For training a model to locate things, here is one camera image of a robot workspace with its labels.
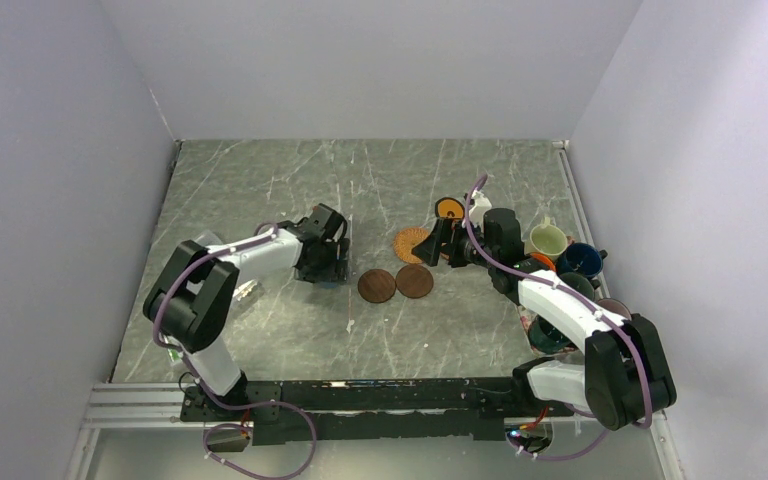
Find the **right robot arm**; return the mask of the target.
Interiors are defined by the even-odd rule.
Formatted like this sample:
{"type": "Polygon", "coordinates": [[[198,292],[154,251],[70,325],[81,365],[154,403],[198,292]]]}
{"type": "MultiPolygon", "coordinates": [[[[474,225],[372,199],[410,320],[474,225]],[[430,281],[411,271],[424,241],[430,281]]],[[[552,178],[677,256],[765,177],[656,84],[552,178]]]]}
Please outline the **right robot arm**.
{"type": "Polygon", "coordinates": [[[494,288],[536,316],[541,357],[514,373],[511,401],[534,415],[548,402],[583,409],[609,430],[643,424],[672,406],[677,390],[656,326],[640,314],[625,318],[576,291],[527,255],[514,212],[492,208],[480,224],[443,217],[412,253],[434,266],[470,264],[487,270],[494,288]]]}

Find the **woven orange coaster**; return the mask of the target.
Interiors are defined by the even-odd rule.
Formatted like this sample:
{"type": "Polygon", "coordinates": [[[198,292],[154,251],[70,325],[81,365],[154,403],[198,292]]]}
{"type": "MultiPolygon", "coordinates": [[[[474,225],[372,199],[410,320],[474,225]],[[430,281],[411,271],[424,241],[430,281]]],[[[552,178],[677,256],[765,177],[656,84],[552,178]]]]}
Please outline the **woven orange coaster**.
{"type": "Polygon", "coordinates": [[[393,239],[392,247],[396,256],[407,264],[421,264],[422,260],[412,253],[430,232],[422,227],[408,227],[400,230],[393,239]]]}

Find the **dark wooden coaster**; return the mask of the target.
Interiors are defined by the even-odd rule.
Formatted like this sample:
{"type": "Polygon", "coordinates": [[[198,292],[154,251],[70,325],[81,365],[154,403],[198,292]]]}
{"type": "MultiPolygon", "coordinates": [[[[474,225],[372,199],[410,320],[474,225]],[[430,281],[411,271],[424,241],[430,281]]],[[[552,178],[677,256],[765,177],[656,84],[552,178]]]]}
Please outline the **dark wooden coaster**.
{"type": "Polygon", "coordinates": [[[397,272],[395,284],[403,296],[419,299],[433,290],[434,278],[426,267],[419,264],[408,264],[397,272]]]}
{"type": "Polygon", "coordinates": [[[383,269],[367,270],[358,279],[357,291],[369,303],[387,302],[396,292],[395,278],[383,269]]]}

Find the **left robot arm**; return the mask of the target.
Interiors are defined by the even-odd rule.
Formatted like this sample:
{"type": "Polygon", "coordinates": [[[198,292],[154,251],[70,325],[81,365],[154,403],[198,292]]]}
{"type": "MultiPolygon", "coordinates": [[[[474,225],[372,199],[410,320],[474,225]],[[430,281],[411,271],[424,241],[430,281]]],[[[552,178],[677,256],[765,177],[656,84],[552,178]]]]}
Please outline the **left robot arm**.
{"type": "Polygon", "coordinates": [[[247,406],[248,379],[222,339],[235,291],[276,270],[295,280],[336,286],[348,278],[349,221],[319,203],[297,221],[264,223],[243,240],[181,242],[143,304],[152,340],[181,356],[208,407],[224,420],[247,406]]]}

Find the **orange black cup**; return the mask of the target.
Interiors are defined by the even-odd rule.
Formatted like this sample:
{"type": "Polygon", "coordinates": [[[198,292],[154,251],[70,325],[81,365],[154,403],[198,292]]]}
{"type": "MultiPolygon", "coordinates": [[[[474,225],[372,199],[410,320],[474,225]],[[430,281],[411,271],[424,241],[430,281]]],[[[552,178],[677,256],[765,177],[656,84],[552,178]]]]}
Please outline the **orange black cup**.
{"type": "Polygon", "coordinates": [[[457,198],[443,197],[435,202],[435,215],[443,219],[462,220],[465,216],[463,203],[457,198]]]}

